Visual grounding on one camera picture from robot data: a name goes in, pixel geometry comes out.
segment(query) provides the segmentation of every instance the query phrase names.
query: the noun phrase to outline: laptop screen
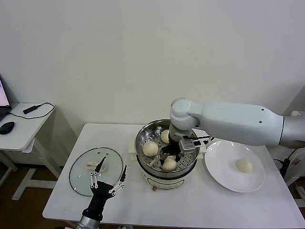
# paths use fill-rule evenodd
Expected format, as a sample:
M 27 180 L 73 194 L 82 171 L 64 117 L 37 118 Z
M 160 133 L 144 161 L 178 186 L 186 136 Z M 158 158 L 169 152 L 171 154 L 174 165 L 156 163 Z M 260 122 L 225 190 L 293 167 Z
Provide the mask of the laptop screen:
M 0 81 L 0 106 L 10 107 L 9 101 L 6 97 L 1 81 Z

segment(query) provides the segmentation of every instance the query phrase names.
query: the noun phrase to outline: white plate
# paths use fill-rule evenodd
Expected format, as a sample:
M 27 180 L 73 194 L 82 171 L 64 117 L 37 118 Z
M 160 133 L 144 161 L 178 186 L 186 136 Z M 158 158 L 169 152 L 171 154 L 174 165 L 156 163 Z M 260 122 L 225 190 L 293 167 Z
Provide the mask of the white plate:
M 243 173 L 236 167 L 236 161 L 242 158 L 253 164 L 252 173 Z M 224 140 L 214 142 L 207 148 L 204 160 L 212 177 L 229 190 L 253 192 L 264 182 L 265 170 L 262 162 L 245 145 Z

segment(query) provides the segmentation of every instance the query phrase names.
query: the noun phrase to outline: steamed bun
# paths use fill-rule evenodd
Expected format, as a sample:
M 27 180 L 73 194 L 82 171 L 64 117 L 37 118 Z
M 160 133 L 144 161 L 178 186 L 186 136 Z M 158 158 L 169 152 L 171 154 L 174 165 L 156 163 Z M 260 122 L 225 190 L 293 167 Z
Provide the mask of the steamed bun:
M 161 140 L 165 143 L 169 143 L 169 140 L 168 140 L 168 134 L 169 134 L 169 130 L 164 130 L 161 132 Z
M 173 156 L 168 156 L 162 165 L 162 170 L 166 172 L 172 172 L 176 169 L 177 162 Z
M 236 167 L 243 173 L 252 173 L 253 172 L 253 164 L 251 163 L 251 161 L 249 161 L 245 158 L 237 160 Z
M 155 142 L 148 141 L 143 146 L 143 153 L 146 156 L 155 156 L 158 153 L 158 145 Z

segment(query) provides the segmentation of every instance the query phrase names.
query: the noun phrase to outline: computer mouse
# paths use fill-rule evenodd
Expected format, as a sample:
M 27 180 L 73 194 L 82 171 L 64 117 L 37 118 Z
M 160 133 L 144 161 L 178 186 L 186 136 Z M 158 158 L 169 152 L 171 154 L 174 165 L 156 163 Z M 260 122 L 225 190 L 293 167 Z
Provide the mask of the computer mouse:
M 8 122 L 3 124 L 0 127 L 0 135 L 5 135 L 8 134 L 14 127 L 15 123 L 14 122 Z

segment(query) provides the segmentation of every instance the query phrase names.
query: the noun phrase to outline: glass lid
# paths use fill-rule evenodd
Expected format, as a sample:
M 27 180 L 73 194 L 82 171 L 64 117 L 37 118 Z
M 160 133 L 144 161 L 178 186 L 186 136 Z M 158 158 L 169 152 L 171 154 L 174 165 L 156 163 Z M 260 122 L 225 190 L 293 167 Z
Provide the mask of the glass lid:
M 98 180 L 113 186 L 119 181 L 123 171 L 121 156 L 113 149 L 94 148 L 82 154 L 70 170 L 69 180 L 74 191 L 83 196 L 92 196 L 90 173 L 104 157 L 106 159 L 97 175 Z

